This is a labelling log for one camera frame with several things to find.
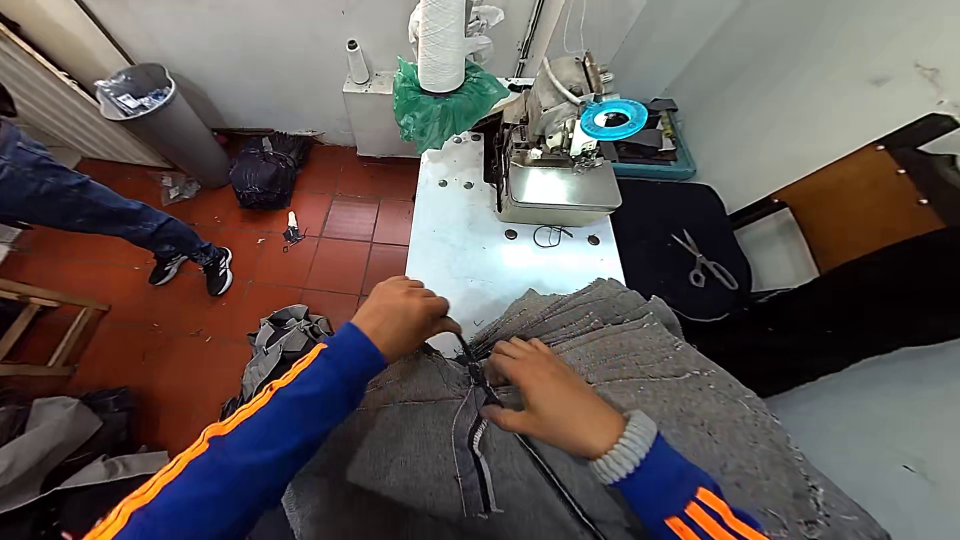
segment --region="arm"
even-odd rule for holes
[[[482,414],[506,431],[590,459],[652,538],[767,540],[756,520],[728,506],[716,482],[667,444],[653,420],[632,411],[628,422],[537,339],[497,343],[490,365],[491,380],[516,384],[524,409],[488,405]]]
[[[440,331],[448,304],[405,277],[118,504],[86,538],[242,538],[277,504],[387,363]]]

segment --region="trash can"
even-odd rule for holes
[[[204,187],[229,183],[230,160],[158,63],[121,69],[97,82],[100,114],[121,124]]]

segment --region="stack of denim fabric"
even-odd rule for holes
[[[482,358],[513,336],[542,340],[618,409],[642,409],[771,538],[888,538],[756,394],[683,341],[662,300],[611,280],[566,296],[530,290],[470,347]],[[497,395],[520,403],[512,386]],[[469,444],[483,402],[455,359],[424,351],[392,365],[288,487],[298,538],[590,538],[511,434],[490,425]],[[604,536],[641,535],[583,460],[536,444]]]

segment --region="black sneaker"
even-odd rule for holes
[[[154,255],[154,258],[156,259],[156,266],[150,273],[149,281],[151,285],[163,285],[177,275],[180,265],[186,260],[186,255],[174,255],[169,258]]]
[[[227,292],[233,283],[233,272],[230,272],[230,262],[233,260],[233,253],[227,248],[217,248],[220,256],[204,266],[206,274],[206,292],[210,296],[220,296]]]

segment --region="orange stripe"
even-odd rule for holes
[[[696,504],[696,502],[690,501],[690,504],[686,506],[684,512],[690,516],[693,523],[699,525],[700,528],[716,540],[736,540],[732,534],[728,533],[716,520],[711,518],[710,515],[707,514],[707,511],[701,508],[699,504]]]
[[[680,520],[680,518],[667,518],[663,520],[664,523],[670,530],[673,531],[681,540],[700,540],[700,537],[697,536],[697,533],[694,532],[691,528],[686,526],[686,523]]]
[[[709,506],[709,508],[714,512],[720,514],[720,517],[723,518],[723,521],[727,524],[727,527],[732,528],[747,540],[770,540],[766,536],[757,532],[755,528],[752,528],[738,520],[736,516],[733,515],[730,507],[727,506],[727,503],[725,503],[723,499],[717,497],[712,491],[701,487],[697,490],[697,499]]]
[[[170,463],[167,463],[167,465],[160,469],[147,483],[140,486],[133,493],[130,493],[126,499],[113,508],[100,525],[86,534],[84,540],[109,540],[113,538],[113,536],[120,532],[127,524],[131,514],[133,514],[136,509],[152,501],[161,489],[183,472],[183,469],[186,468],[190,461],[196,459],[209,448],[211,437],[226,435],[239,426],[244,420],[253,416],[257,410],[270,401],[279,388],[292,382],[301,371],[306,369],[325,347],[326,345],[324,343],[318,344],[312,351],[307,353],[306,356],[297,360],[297,363],[295,363],[293,367],[290,368],[290,371],[285,373],[283,377],[267,384],[249,403],[236,409],[227,420],[207,426],[200,434],[200,438],[190,445],[190,448],[184,450]]]

